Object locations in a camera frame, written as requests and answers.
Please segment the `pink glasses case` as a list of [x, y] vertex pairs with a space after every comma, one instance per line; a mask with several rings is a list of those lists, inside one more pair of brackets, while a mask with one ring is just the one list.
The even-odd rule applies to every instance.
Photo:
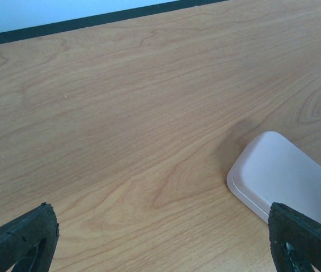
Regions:
[[321, 224], [321, 166], [275, 131], [245, 147], [226, 181], [232, 194], [265, 222], [278, 202]]

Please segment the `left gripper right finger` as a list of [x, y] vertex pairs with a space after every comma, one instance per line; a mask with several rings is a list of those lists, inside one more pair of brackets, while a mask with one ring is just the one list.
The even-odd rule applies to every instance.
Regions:
[[321, 224], [274, 202], [268, 217], [271, 255], [277, 271], [321, 271]]

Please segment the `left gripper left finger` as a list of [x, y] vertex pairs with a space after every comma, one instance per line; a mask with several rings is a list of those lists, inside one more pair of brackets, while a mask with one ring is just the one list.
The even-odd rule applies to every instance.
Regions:
[[56, 213], [44, 202], [0, 226], [0, 271], [49, 271], [58, 239]]

